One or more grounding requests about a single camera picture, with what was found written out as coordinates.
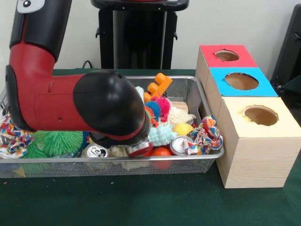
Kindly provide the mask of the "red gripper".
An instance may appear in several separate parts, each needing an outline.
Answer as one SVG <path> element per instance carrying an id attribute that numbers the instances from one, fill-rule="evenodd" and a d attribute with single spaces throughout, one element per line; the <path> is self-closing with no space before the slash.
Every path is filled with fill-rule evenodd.
<path id="1" fill-rule="evenodd" d="M 135 145 L 126 146 L 126 151 L 129 157 L 137 157 L 143 155 L 153 149 L 153 144 L 148 140 L 144 140 Z"/>

